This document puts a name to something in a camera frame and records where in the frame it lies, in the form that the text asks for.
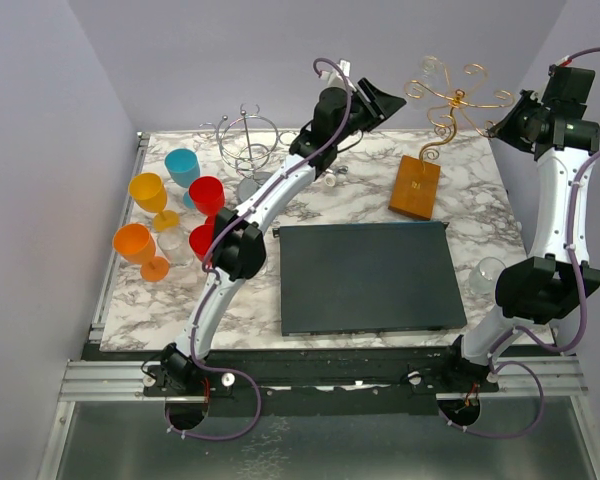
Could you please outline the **gold wire wooden-base rack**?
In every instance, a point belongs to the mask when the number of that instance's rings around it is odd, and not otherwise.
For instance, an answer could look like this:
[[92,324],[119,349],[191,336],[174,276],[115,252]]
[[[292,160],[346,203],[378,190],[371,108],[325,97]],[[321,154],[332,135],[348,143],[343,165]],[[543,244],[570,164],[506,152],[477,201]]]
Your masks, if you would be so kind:
[[[438,138],[422,145],[416,156],[402,157],[388,203],[390,211],[421,221],[432,219],[441,178],[441,166],[437,160],[440,149],[451,143],[457,136],[459,120],[464,119],[477,134],[489,138],[487,129],[494,123],[487,121],[480,126],[471,119],[468,111],[471,109],[501,110],[515,103],[514,94],[502,89],[493,92],[495,98],[493,103],[474,102],[471,96],[487,82],[488,70],[478,63],[465,65],[463,73],[474,77],[476,82],[471,87],[460,87],[452,82],[450,70],[444,63],[443,65],[446,92],[438,93],[431,90],[439,100],[433,107],[427,109],[427,119]],[[407,92],[408,84],[409,81],[404,85],[404,93],[410,100],[411,94]]]

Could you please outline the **blue plastic wine glass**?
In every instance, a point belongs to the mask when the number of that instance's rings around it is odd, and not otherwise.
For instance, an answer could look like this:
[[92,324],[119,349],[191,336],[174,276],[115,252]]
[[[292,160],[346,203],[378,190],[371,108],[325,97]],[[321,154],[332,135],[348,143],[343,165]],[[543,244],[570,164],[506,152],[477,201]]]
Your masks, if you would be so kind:
[[187,208],[195,209],[189,188],[200,177],[200,166],[196,153],[186,148],[175,149],[166,155],[164,163],[171,179],[184,189],[184,205]]

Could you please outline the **red plastic wine glass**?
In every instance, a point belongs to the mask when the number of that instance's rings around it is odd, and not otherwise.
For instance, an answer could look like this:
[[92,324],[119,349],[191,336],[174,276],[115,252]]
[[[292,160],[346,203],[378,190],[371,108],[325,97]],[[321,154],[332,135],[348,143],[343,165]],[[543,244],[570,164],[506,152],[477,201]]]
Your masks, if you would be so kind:
[[194,228],[189,235],[189,246],[194,256],[202,261],[213,242],[214,226],[203,224]]

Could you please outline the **yellow plastic wine glass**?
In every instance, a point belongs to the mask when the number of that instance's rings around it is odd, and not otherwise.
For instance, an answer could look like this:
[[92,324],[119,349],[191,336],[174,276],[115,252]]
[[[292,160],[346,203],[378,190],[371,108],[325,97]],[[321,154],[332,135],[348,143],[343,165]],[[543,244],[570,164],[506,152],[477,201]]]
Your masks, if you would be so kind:
[[168,195],[162,178],[151,172],[136,175],[128,191],[135,203],[144,211],[153,213],[153,228],[163,232],[180,224],[179,215],[167,209]]

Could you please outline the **clear textured wine glass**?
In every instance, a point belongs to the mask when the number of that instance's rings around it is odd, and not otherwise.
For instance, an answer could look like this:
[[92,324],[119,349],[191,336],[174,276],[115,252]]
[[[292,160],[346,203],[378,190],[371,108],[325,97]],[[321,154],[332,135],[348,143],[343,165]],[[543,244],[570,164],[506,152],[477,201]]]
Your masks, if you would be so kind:
[[184,267],[193,261],[188,237],[179,227],[167,228],[158,233],[157,244],[172,266]]

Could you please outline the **orange plastic wine glass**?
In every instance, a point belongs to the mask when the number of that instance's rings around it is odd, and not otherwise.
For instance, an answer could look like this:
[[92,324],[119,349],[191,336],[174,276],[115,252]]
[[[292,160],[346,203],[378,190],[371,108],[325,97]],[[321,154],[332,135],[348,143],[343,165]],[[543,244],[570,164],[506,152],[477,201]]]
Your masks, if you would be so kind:
[[155,241],[143,224],[131,223],[119,228],[112,246],[126,261],[140,266],[140,275],[145,281],[158,282],[169,273],[169,262],[157,255]]

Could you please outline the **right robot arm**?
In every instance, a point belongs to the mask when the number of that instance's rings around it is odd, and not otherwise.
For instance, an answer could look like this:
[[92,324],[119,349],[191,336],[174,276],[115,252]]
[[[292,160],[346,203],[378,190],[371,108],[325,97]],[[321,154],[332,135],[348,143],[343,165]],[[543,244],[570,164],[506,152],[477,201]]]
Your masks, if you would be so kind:
[[590,158],[600,127],[584,118],[595,73],[567,63],[551,66],[540,93],[523,90],[513,109],[488,133],[531,153],[540,193],[534,240],[527,258],[505,268],[495,287],[495,306],[477,327],[447,351],[440,379],[460,392],[489,373],[490,361],[534,325],[566,317],[600,286],[586,245]]

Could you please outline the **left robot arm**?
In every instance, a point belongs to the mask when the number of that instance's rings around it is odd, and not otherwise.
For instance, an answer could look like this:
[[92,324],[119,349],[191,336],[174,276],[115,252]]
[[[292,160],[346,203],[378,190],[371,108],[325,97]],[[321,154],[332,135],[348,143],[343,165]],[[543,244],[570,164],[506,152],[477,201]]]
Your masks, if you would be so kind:
[[367,79],[325,88],[283,164],[235,209],[219,210],[202,260],[206,279],[200,299],[183,331],[160,355],[166,382],[177,393],[194,393],[210,372],[202,361],[233,297],[263,267],[264,235],[276,216],[331,166],[341,142],[374,130],[405,104],[405,98],[385,93]]

